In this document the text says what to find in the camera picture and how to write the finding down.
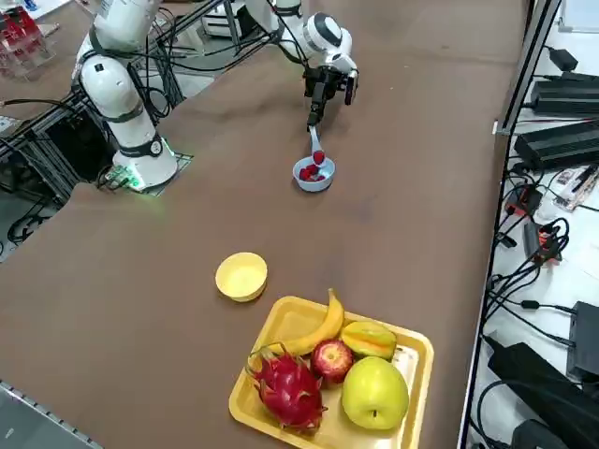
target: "red strawberry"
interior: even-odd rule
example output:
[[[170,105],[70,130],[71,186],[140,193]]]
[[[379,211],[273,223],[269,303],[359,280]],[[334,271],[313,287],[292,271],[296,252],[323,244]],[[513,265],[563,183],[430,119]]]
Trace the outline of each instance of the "red strawberry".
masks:
[[[306,169],[308,170],[308,172],[311,175],[317,175],[318,174],[318,166],[316,164],[310,164],[306,167]]]
[[[325,162],[325,152],[323,152],[323,151],[314,152],[314,154],[312,155],[312,158],[314,159],[316,164],[319,166],[323,162]]]
[[[307,168],[302,168],[302,169],[299,171],[299,173],[300,173],[300,174],[299,174],[299,178],[300,178],[302,181],[309,181],[309,180],[310,180],[310,171],[308,171],[308,169],[307,169]]]

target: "black device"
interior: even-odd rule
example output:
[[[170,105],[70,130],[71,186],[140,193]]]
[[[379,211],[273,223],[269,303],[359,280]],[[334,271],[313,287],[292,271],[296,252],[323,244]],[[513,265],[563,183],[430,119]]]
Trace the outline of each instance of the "black device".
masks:
[[[562,72],[571,72],[577,68],[578,60],[570,54],[570,51],[566,49],[554,49],[547,45],[546,47],[549,50],[549,59]]]
[[[570,449],[599,449],[599,403],[583,393],[528,344],[494,350],[489,368],[545,421]]]
[[[532,185],[519,182],[505,201],[505,209],[513,208],[517,216],[534,215],[541,204],[543,195]]]
[[[576,346],[568,349],[567,370],[586,380],[599,375],[599,307],[579,301],[574,310],[577,313],[570,319],[570,340]]]
[[[599,80],[537,81],[531,92],[536,114],[555,116],[599,116]]]
[[[520,134],[514,149],[534,171],[599,162],[599,120]]]
[[[528,222],[522,232],[526,257],[533,257],[539,263],[562,260],[562,254],[556,253],[560,243],[551,230],[543,229],[540,224]]]
[[[568,449],[549,428],[538,421],[527,419],[514,430],[511,449]]]

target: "plug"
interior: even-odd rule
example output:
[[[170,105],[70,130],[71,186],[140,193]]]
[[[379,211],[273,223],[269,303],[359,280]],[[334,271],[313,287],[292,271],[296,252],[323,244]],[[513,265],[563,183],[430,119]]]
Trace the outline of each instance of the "plug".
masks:
[[[566,49],[554,49],[547,46],[549,50],[549,59],[555,66],[557,66],[562,72],[571,72],[577,68],[578,60],[570,54]]]

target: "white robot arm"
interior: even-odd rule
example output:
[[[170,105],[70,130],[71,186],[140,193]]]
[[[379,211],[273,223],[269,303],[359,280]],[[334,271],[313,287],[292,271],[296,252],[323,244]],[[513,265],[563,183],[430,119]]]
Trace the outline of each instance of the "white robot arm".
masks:
[[[246,0],[245,5],[285,56],[304,65],[305,94],[313,99],[308,125],[320,122],[327,100],[337,91],[345,91],[345,103],[351,104],[358,69],[350,57],[352,37],[347,30],[324,13],[305,21],[300,0],[278,0],[276,6],[270,0]],[[177,171],[177,161],[129,77],[123,64],[127,58],[113,55],[143,48],[159,6],[157,0],[103,0],[73,72],[118,142],[114,165],[126,171],[129,187],[139,191],[168,181]],[[304,57],[317,53],[323,62],[310,68]]]

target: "dragon fruit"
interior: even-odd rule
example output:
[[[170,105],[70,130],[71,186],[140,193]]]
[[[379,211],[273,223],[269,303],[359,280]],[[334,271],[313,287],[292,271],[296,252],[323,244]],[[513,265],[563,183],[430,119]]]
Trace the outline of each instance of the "dragon fruit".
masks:
[[[322,379],[316,380],[300,357],[294,357],[281,346],[281,355],[268,347],[250,355],[250,358],[259,356],[261,368],[254,370],[248,364],[246,370],[256,381],[260,400],[281,427],[316,429],[322,412],[327,409],[320,394]]]

